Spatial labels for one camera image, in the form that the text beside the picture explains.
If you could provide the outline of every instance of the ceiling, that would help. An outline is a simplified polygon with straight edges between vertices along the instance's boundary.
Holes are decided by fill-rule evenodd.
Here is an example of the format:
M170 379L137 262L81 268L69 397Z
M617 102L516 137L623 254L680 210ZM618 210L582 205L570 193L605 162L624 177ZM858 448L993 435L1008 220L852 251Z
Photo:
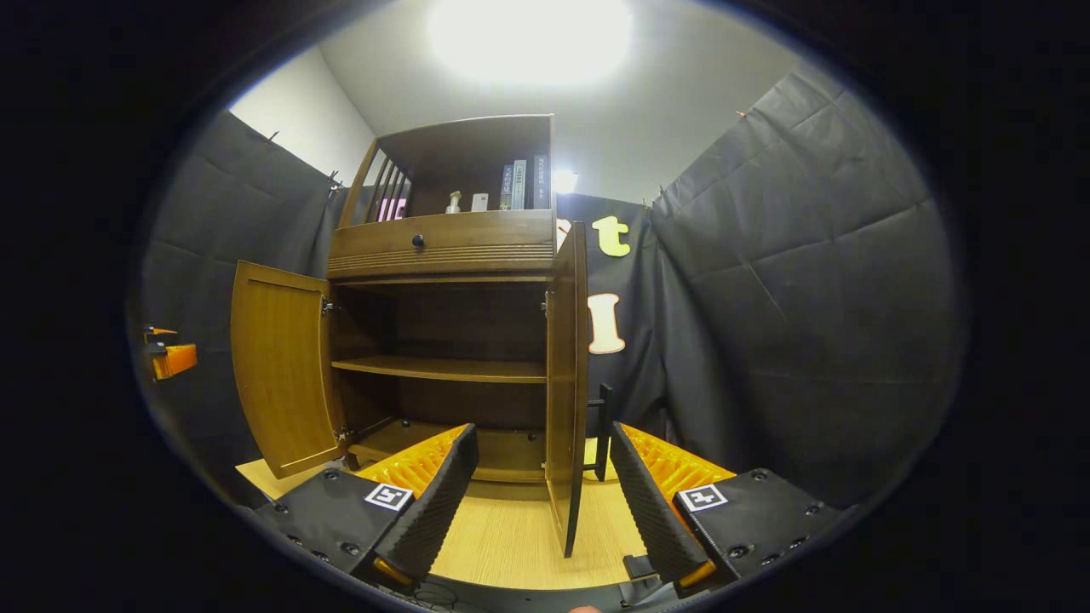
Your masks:
M376 134L492 115L556 113L553 168L582 194L650 204L798 61L735 15L681 0L626 0L621 64L574 85L489 84L441 63L428 39L435 0L401 0L322 43ZM528 43L534 34L528 31ZM555 33L549 45L564 45Z

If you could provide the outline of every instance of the yellow letter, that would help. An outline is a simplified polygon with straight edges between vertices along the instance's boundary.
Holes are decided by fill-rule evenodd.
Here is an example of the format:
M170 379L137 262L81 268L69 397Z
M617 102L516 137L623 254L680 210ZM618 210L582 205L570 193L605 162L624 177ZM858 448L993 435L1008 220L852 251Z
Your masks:
M616 216L603 217L591 224L591 227L598 231L598 247L606 255L622 257L632 250L631 247L620 243L620 233L627 232L628 226L618 223Z
M571 231L571 221L567 219L557 217L556 218L556 252L560 253L560 245L564 244L564 239L568 238L568 232Z
M595 293L586 299L591 310L591 353L616 353L625 348L625 341L617 336L617 314L614 304L620 302L616 293Z

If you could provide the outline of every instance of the wooden floor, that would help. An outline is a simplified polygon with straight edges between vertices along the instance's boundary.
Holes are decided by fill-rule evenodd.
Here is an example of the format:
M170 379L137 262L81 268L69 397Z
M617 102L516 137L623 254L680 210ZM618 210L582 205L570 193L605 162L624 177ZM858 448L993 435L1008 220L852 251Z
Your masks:
M588 462L593 461L588 440ZM242 474L278 498L324 467L277 480L265 460L239 466ZM627 581L621 558L647 553L609 466L607 481L584 480L572 556L561 557L544 485L474 481L455 514L432 574L459 581L517 589L572 589ZM528 500L510 500L528 498Z

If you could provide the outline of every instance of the door hinge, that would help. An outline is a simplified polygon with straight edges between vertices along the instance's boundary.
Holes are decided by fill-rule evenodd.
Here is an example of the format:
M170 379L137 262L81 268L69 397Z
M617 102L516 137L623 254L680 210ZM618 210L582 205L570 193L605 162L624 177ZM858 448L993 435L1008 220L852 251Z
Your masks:
M326 313L330 311L340 311L340 306L329 302L329 299L325 296L322 297L322 316L325 317Z

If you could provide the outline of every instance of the open cabinet door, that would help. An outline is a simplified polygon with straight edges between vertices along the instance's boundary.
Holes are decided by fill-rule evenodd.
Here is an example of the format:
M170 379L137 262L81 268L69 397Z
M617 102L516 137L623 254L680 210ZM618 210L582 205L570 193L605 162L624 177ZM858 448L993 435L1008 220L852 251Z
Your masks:
M545 483L560 549L571 556L586 442L586 228L572 224L548 286L548 409Z
M323 279L239 262L231 297L231 358L242 410L278 479L344 455L332 394Z

